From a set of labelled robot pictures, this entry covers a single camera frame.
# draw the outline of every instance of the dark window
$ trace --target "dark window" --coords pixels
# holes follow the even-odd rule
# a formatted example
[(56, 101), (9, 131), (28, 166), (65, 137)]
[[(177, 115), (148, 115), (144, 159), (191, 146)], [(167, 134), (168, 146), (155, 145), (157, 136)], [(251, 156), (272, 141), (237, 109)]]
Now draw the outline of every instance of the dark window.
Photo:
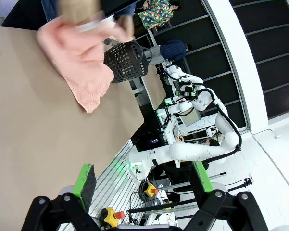
[(169, 40), (178, 39), (191, 44), (193, 50), (220, 41), (209, 17), (156, 35), (155, 39), (157, 44), (165, 44)]
[(263, 91), (289, 83), (289, 55), (257, 65)]
[(191, 73), (203, 80), (231, 70), (222, 45), (189, 54), (186, 60)]
[(289, 26), (248, 35), (255, 62), (289, 52)]
[(269, 118), (289, 111), (289, 85), (264, 94)]
[(257, 2), (257, 0), (229, 0), (232, 6), (237, 6), (241, 4), (246, 4), (250, 2)]
[(194, 18), (206, 15), (206, 11), (199, 0), (184, 0), (184, 7), (179, 11), (174, 11), (170, 19), (171, 25), (175, 26), (180, 23), (189, 21)]
[(239, 100), (236, 83), (232, 74), (224, 75), (205, 82), (208, 88), (211, 88), (222, 103), (229, 103)]
[(234, 9), (245, 33), (289, 23), (284, 0), (262, 2)]

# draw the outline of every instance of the black cable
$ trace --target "black cable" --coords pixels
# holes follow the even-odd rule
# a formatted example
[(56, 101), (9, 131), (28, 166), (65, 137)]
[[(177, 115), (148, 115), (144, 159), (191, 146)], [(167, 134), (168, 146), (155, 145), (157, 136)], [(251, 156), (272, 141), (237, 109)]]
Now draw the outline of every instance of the black cable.
[(231, 192), (231, 191), (234, 191), (234, 190), (236, 190), (236, 189), (241, 189), (241, 188), (244, 188), (244, 187), (246, 187), (245, 183), (244, 183), (244, 184), (241, 184), (241, 185), (239, 185), (239, 186), (236, 186), (236, 187), (234, 187), (234, 188), (228, 189), (227, 191), (228, 191), (228, 192)]
[(193, 101), (195, 98), (196, 98), (196, 97), (193, 97), (191, 100), (185, 100), (185, 101), (183, 101), (183, 102), (181, 102), (181, 103), (190, 103), (190, 102)]
[(153, 181), (155, 180), (155, 174), (154, 174), (154, 171), (153, 171), (153, 169), (151, 169), (151, 170), (150, 170), (150, 172), (151, 172), (151, 173), (152, 173), (152, 175), (153, 175), (153, 179), (152, 179), (152, 181), (151, 181), (151, 182), (153, 183)]
[(177, 100), (175, 101), (175, 103), (180, 103), (179, 101), (182, 100), (182, 99), (184, 99), (184, 97), (177, 99)]
[(194, 107), (188, 112), (188, 113), (186, 113), (186, 114), (178, 114), (178, 113), (176, 113), (175, 115), (176, 116), (187, 116), (187, 115), (189, 115), (192, 111), (194, 110)]
[(133, 217), (128, 211), (126, 211), (126, 214), (128, 215), (129, 219), (134, 223), (134, 225), (139, 225), (138, 222), (133, 219)]
[(136, 176), (136, 179), (139, 180), (138, 177), (137, 177), (137, 173), (138, 173), (138, 171), (136, 171), (135, 176)]
[(99, 219), (99, 218), (97, 218), (97, 217), (91, 216), (91, 218), (92, 218), (92, 219), (96, 219), (96, 220), (98, 220), (98, 221), (100, 221), (100, 222), (103, 222), (101, 219)]
[(181, 102), (178, 102), (178, 100), (175, 102), (175, 103), (173, 103), (173, 104), (171, 104), (170, 106), (173, 106), (173, 105), (176, 105), (176, 104), (179, 104), (179, 103), (181, 103)]
[(131, 208), (131, 196), (132, 196), (133, 194), (135, 194), (135, 193), (138, 193), (138, 192), (133, 192), (133, 193), (130, 195), (130, 197), (129, 197), (129, 208)]
[[(166, 73), (166, 75), (167, 75), (170, 79), (179, 82), (179, 79), (173, 78), (173, 77), (172, 77), (168, 72), (166, 72), (166, 71), (165, 71), (165, 73)], [(193, 83), (193, 85), (202, 85), (202, 86), (206, 87), (206, 85), (205, 85), (204, 83)]]
[(149, 200), (149, 196), (144, 193), (144, 191), (145, 191), (144, 186), (146, 186), (146, 184), (149, 184), (149, 181), (143, 180), (139, 186), (139, 197), (144, 202)]
[(236, 181), (236, 182), (234, 182), (232, 184), (236, 184), (236, 183), (241, 182), (241, 181), (244, 181), (244, 180), (239, 180), (239, 181)]
[[(213, 99), (213, 101), (216, 100), (216, 98), (215, 98), (215, 96), (214, 96), (214, 94), (212, 93), (211, 90), (209, 90), (209, 89), (201, 89), (201, 90), (199, 91), (199, 94), (200, 94), (201, 92), (203, 92), (203, 91), (207, 91), (208, 93), (210, 93), (211, 98)], [(210, 163), (210, 162), (215, 161), (215, 160), (223, 159), (223, 158), (225, 158), (225, 157), (228, 157), (228, 156), (230, 156), (230, 155), (233, 155), (234, 153), (240, 151), (240, 149), (241, 149), (242, 139), (241, 139), (241, 135), (240, 135), (238, 129), (237, 129), (236, 126), (233, 124), (232, 120), (221, 110), (220, 106), (217, 105), (217, 104), (216, 104), (215, 106), (217, 107), (218, 112), (226, 119), (226, 121), (227, 121), (227, 122), (231, 125), (231, 127), (233, 128), (234, 132), (238, 135), (238, 137), (239, 137), (239, 143), (238, 143), (238, 145), (236, 145), (236, 147), (235, 147), (235, 149), (234, 149), (233, 151), (231, 151), (231, 152), (229, 152), (229, 153), (226, 153), (226, 154), (222, 154), (222, 155), (219, 155), (219, 156), (215, 156), (215, 157), (211, 157), (211, 158), (208, 158), (208, 159), (206, 159), (206, 160), (203, 160), (203, 161), (202, 161), (203, 164), (207, 164), (207, 163)]]
[(165, 109), (165, 112), (167, 114), (167, 118), (164, 120), (163, 126), (167, 126), (169, 121), (171, 120), (171, 114), (169, 113), (168, 108)]
[[(179, 195), (185, 195), (185, 194), (191, 194), (191, 193), (193, 193), (193, 192), (182, 193), (182, 194), (179, 194)], [(140, 205), (142, 205), (142, 204), (144, 204), (144, 203), (147, 203), (147, 202), (149, 202), (149, 201), (154, 201), (154, 200), (162, 199), (162, 198), (168, 198), (168, 197), (158, 197), (158, 198), (154, 198), (154, 199), (148, 200), (148, 201), (146, 201), (146, 202), (142, 202), (142, 203), (140, 203), (139, 205), (136, 205), (135, 207), (133, 207), (133, 209), (134, 209), (134, 208), (137, 208), (138, 206), (140, 206)]]
[[(264, 130), (264, 131), (271, 131), (271, 132), (273, 132), (276, 136), (278, 135), (278, 134), (276, 134), (274, 131), (272, 131), (271, 129), (266, 129), (266, 130)], [(255, 133), (255, 134), (253, 134), (253, 133), (251, 133), (252, 135), (257, 135), (257, 134), (260, 134), (261, 132), (264, 132), (264, 131), (260, 131), (260, 132), (258, 132), (258, 133)]]
[(129, 213), (140, 213), (140, 212), (147, 212), (147, 211), (151, 211), (151, 210), (161, 210), (161, 209), (165, 209), (165, 208), (174, 208), (175, 206), (179, 206), (179, 205), (185, 205), (185, 204), (189, 204), (189, 203), (193, 203), (196, 202), (196, 199), (189, 199), (189, 200), (185, 200), (185, 201), (179, 201), (179, 202), (172, 202), (169, 204), (164, 204), (164, 205), (156, 205), (156, 206), (150, 206), (150, 207), (145, 207), (145, 208), (133, 208), (128, 210)]
[(187, 215), (187, 216), (181, 216), (181, 217), (175, 217), (175, 220), (182, 220), (187, 218), (193, 218), (194, 215)]

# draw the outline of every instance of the person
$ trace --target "person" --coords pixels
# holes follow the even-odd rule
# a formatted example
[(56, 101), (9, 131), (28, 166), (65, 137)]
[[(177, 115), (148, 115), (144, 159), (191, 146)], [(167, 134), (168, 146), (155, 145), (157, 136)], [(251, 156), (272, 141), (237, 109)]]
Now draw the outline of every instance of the person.
[[(5, 27), (38, 30), (57, 17), (57, 0), (19, 0), (2, 23)], [(132, 36), (133, 13), (136, 3), (114, 14), (118, 24)]]
[[(152, 52), (152, 60), (149, 65), (157, 65), (162, 61), (168, 59), (169, 61), (178, 61), (185, 57), (186, 52), (190, 51), (192, 46), (190, 44), (184, 44), (180, 40), (168, 41), (165, 45), (157, 45), (149, 50)], [(149, 51), (144, 52), (147, 58), (151, 57)]]
[(182, 6), (181, 0), (171, 4), (167, 0), (146, 0), (143, 3), (145, 11), (135, 14), (133, 18), (135, 37), (145, 35), (148, 29), (155, 26), (163, 26), (173, 17), (173, 11), (181, 9)]

